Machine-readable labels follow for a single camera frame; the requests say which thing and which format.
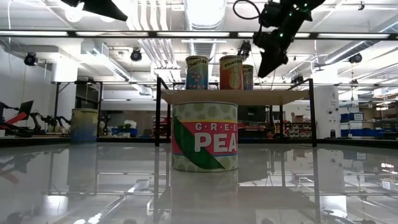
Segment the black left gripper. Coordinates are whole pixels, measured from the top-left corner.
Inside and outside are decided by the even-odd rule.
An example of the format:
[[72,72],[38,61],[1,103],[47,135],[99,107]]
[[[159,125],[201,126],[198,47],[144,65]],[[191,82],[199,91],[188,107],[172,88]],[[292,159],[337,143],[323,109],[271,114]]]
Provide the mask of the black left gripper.
[[[81,0],[61,0],[70,7],[78,7]],[[127,21],[127,15],[112,0],[83,0],[83,10],[119,21]]]

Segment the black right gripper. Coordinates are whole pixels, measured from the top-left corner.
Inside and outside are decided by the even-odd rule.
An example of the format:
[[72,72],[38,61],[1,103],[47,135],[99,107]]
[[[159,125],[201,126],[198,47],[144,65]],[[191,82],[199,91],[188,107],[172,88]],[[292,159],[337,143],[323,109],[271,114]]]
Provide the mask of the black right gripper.
[[289,38],[284,34],[273,30],[272,32],[257,31],[253,35],[253,43],[262,49],[261,63],[257,72],[258,77],[264,78],[276,68],[289,61],[287,49],[289,48]]

